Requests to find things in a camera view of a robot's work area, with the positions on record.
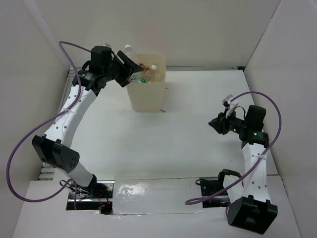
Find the clear bottle blue cap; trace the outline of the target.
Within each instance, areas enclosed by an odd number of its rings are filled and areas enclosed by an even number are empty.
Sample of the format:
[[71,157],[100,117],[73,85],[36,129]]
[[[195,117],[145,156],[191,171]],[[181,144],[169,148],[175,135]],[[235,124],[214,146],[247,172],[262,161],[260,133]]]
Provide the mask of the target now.
[[142,83],[142,76],[140,74],[133,74],[128,81],[130,83]]

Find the red cap labelled bottle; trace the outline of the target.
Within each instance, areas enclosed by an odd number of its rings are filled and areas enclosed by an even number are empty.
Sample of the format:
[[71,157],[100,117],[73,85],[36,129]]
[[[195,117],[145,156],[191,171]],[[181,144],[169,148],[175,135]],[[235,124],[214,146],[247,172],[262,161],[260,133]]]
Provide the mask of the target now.
[[142,63],[139,63],[139,66],[143,69],[143,72],[150,70],[150,68]]

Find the clear crushed bottle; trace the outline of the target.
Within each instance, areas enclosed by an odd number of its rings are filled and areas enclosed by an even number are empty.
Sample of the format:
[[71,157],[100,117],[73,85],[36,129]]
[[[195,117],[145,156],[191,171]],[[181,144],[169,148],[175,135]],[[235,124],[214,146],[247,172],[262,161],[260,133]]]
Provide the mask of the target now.
[[145,73],[143,74],[143,79],[147,83],[158,83],[162,81],[162,76],[158,71],[158,67],[152,64],[150,69],[145,71]]

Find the clear bottle white cap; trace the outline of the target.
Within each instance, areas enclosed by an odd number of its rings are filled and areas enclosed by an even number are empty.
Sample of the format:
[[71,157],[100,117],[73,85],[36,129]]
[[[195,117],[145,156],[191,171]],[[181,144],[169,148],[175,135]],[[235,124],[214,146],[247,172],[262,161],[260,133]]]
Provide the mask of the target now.
[[139,64],[139,60],[138,60],[138,55],[135,51],[135,49],[127,44],[125,45],[125,48],[124,48],[124,53],[127,55],[128,58],[130,58],[135,64]]

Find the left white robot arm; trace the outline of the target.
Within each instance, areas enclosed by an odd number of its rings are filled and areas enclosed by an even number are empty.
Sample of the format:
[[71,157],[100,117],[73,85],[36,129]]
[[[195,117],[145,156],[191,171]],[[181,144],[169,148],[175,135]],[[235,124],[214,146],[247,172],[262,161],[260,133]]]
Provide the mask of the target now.
[[114,80],[125,87],[135,81],[136,74],[141,71],[137,56],[129,45],[117,54],[107,46],[93,47],[90,60],[75,74],[68,98],[60,110],[61,115],[42,136],[36,135],[32,139],[40,159],[73,179],[87,198],[94,197],[104,187],[79,162],[79,153],[71,149],[76,129],[108,82]]

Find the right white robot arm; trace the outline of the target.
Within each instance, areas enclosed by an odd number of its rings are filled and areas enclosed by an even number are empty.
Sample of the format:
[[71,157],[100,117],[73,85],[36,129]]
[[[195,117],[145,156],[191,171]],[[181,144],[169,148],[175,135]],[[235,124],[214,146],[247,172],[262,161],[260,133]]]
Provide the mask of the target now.
[[267,231],[278,214],[267,188],[265,149],[269,146],[269,137],[263,132],[265,115],[264,108],[251,105],[245,117],[239,119],[235,107],[227,106],[209,122],[219,134],[237,133],[244,156],[243,176],[224,169],[216,182],[217,191],[228,194],[230,199],[226,215],[228,224],[260,235]]

